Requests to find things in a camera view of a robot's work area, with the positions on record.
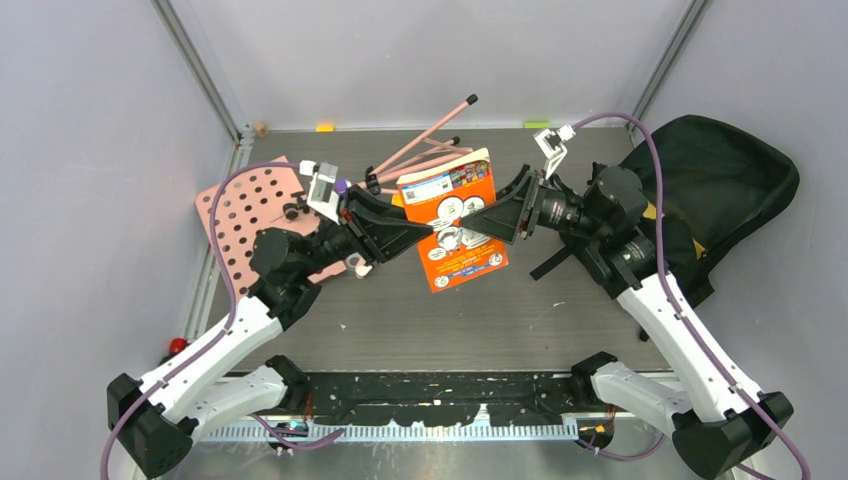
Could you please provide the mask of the orange picture book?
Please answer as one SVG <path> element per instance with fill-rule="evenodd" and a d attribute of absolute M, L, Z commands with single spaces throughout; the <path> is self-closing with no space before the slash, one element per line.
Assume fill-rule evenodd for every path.
<path fill-rule="evenodd" d="M 509 265 L 503 241 L 460 225 L 464 217 L 496 200 L 490 153 L 486 148 L 402 175 L 397 187 L 407 219 L 433 229 L 416 244 L 433 293 L 458 287 Z"/>

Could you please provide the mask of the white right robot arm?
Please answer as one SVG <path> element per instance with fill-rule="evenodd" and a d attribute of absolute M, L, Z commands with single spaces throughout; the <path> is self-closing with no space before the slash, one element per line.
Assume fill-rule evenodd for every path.
<path fill-rule="evenodd" d="M 714 479 L 771 444 L 794 409 L 783 393 L 763 391 L 705 328 L 657 242 L 640 230 L 647 207 L 639 177 L 627 169 L 599 171 L 582 195 L 524 169 L 461 225 L 507 243 L 538 227 L 565 238 L 565 253 L 637 321 L 681 384 L 671 389 L 600 352 L 573 366 L 572 400 L 584 410 L 605 403 L 638 416 L 695 474 Z"/>

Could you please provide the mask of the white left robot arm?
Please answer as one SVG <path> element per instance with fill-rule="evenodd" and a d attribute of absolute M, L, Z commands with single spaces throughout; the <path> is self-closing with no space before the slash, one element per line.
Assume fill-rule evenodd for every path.
<path fill-rule="evenodd" d="M 312 275 L 354 254 L 367 265 L 386 263 L 434 231 L 359 187 L 342 195 L 336 211 L 337 221 L 323 219 L 309 234 L 279 227 L 257 231 L 249 265 L 258 278 L 244 297 L 231 301 L 228 314 L 140 378 L 122 373 L 108 384 L 103 478 L 115 443 L 146 476 L 159 477 L 173 470 L 204 433 L 257 410 L 276 407 L 293 414 L 305 405 L 305 385 L 285 376 L 295 368 L 281 360 L 250 375 L 238 392 L 215 384 L 308 312 L 321 291 Z"/>

